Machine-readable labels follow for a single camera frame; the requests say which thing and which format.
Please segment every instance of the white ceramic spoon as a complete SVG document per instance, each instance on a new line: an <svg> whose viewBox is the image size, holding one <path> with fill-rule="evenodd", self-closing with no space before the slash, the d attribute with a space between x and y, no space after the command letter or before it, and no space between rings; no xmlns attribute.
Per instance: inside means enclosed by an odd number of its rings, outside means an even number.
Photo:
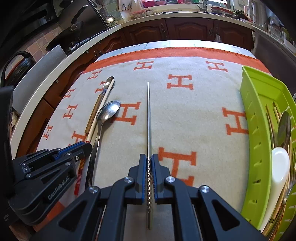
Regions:
<svg viewBox="0 0 296 241"><path fill-rule="evenodd" d="M267 203L265 215L260 227L260 231L263 232L266 224L268 223L276 202L283 190L285 182L288 178L290 170L290 159L287 151L282 147L276 147L271 152L272 156L272 175L271 175L271 186L270 194Z"/></svg>

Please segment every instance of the pink bowl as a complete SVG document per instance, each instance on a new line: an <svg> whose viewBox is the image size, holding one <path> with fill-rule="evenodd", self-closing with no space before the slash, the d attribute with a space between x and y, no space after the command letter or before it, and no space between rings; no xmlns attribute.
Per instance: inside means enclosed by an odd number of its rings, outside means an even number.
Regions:
<svg viewBox="0 0 296 241"><path fill-rule="evenodd" d="M154 7L155 6L155 2L154 1L146 1L146 2L143 2L143 6L144 6L144 8Z"/></svg>
<svg viewBox="0 0 296 241"><path fill-rule="evenodd" d="M156 5L165 5L166 4L166 1L165 0L156 1L155 4Z"/></svg>

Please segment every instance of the black pot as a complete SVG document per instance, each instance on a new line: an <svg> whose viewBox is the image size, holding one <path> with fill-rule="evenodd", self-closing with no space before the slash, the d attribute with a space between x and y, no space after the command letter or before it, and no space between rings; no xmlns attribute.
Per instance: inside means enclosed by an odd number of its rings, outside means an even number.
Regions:
<svg viewBox="0 0 296 241"><path fill-rule="evenodd" d="M6 68L9 63L18 55L23 56L24 58L11 70L5 79ZM11 58L7 61L3 68L2 76L1 76L1 87L13 85L14 87L21 81L21 79L25 76L26 73L35 65L36 61L33 56L26 52L20 51L15 53Z"/></svg>

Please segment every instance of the green basket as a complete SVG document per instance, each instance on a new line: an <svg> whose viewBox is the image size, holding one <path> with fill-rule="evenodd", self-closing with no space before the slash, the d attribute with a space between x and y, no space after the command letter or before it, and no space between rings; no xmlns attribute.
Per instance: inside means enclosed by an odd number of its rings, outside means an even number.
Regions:
<svg viewBox="0 0 296 241"><path fill-rule="evenodd" d="M269 108L276 134L278 124L273 111L273 102L275 102L280 112L287 111L290 114L292 148L296 148L296 141L294 141L296 139L295 119L293 117L293 114L296 114L296 104L283 82L267 73L248 66L243 66L242 70L243 80L240 92L245 106L249 129L250 169L247 192L241 214L253 226L259 229L268 203L272 169L270 133L265 106L267 105ZM274 241L280 238L295 215L295 192L296 187L292 189L289 195L283 220Z"/></svg>

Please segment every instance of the faucet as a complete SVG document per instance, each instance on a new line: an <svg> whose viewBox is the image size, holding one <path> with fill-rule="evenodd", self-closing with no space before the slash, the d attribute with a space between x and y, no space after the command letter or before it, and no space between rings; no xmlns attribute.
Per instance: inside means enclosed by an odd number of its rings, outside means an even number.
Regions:
<svg viewBox="0 0 296 241"><path fill-rule="evenodd" d="M205 5L205 0L202 0L202 6L203 8L200 7L200 11L207 12L207 6Z"/></svg>

